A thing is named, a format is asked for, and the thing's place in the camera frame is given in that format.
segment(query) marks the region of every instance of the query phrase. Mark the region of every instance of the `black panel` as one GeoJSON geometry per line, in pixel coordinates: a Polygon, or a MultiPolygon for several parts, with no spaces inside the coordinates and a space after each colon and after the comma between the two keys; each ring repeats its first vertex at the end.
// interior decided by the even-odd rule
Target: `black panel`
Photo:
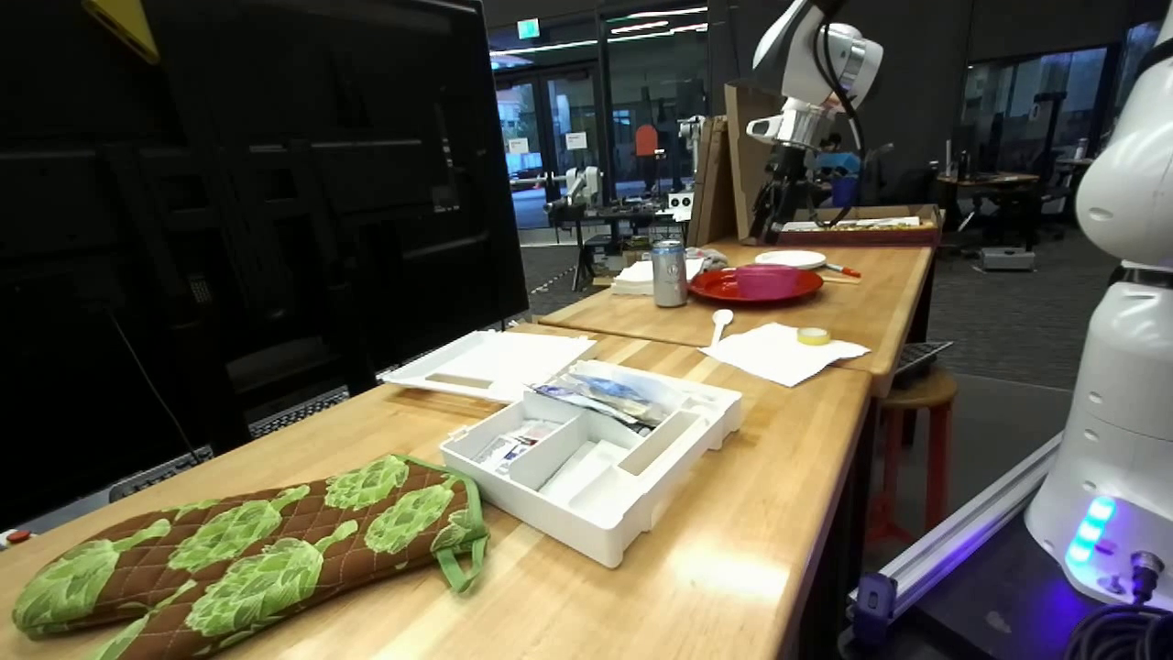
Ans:
{"type": "Polygon", "coordinates": [[[0,529],[525,312],[479,5],[0,21],[0,529]]]}

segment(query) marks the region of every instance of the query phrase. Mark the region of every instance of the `green leaf pattern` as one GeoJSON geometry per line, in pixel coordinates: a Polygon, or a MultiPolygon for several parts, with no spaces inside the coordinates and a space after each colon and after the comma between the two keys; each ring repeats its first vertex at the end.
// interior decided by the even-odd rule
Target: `green leaf pattern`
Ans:
{"type": "Polygon", "coordinates": [[[73,623],[94,613],[116,557],[138,543],[164,539],[171,525],[164,516],[150,519],[128,539],[92,539],[76,551],[53,561],[35,580],[18,593],[10,623],[31,639],[53,639],[73,632],[73,623]]]}
{"type": "Polygon", "coordinates": [[[203,573],[210,565],[235,561],[254,543],[268,539],[284,525],[284,510],[301,501],[308,492],[308,483],[297,483],[280,492],[275,499],[251,499],[235,510],[216,513],[177,546],[167,569],[203,573]]]}
{"type": "Polygon", "coordinates": [[[455,499],[450,479],[428,483],[420,492],[406,492],[374,516],[363,543],[369,554],[401,554],[411,546],[436,516],[442,516],[446,501],[455,499]]]}
{"type": "Polygon", "coordinates": [[[403,486],[411,466],[401,453],[350,468],[326,483],[330,510],[368,510],[403,486]]]}
{"type": "Polygon", "coordinates": [[[227,639],[284,621],[284,613],[320,591],[326,551],[357,535],[357,529],[357,519],[343,519],[320,543],[280,539],[235,561],[225,580],[191,606],[187,628],[207,639],[227,639]]]}

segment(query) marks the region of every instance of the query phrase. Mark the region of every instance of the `floor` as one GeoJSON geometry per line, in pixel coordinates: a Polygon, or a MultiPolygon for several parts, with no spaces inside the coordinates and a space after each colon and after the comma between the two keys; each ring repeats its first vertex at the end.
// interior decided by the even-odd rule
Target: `floor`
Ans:
{"type": "MultiPolygon", "coordinates": [[[[942,365],[958,379],[949,510],[964,505],[990,479],[1052,440],[1072,407],[1081,342],[1100,304],[1114,259],[1100,253],[1078,227],[1047,233],[1031,271],[987,271],[971,249],[971,233],[945,233],[932,280],[926,337],[958,342],[942,365]]],[[[574,246],[558,231],[525,231],[525,271],[533,286],[528,316],[544,316],[574,288],[574,246]]],[[[923,510],[923,445],[913,445],[902,466],[907,525],[923,510]]],[[[871,565],[893,557],[898,546],[869,554],[871,565]]]]}

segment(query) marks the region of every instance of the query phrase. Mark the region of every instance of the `white cloth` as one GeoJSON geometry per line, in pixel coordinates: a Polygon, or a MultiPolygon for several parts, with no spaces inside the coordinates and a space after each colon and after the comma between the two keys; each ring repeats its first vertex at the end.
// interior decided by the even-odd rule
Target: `white cloth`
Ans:
{"type": "Polygon", "coordinates": [[[721,337],[703,347],[710,358],[741,365],[754,379],[781,381],[789,390],[803,384],[819,371],[857,358],[869,347],[850,342],[803,346],[795,326],[766,323],[749,335],[721,337]]]}

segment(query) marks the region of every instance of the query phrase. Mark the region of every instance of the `laboratory room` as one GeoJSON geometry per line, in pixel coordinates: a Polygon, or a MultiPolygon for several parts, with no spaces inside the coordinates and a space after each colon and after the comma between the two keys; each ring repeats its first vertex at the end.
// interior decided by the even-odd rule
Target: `laboratory room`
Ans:
{"type": "Polygon", "coordinates": [[[39,0],[0,74],[0,656],[1173,656],[1169,0],[39,0]]]}

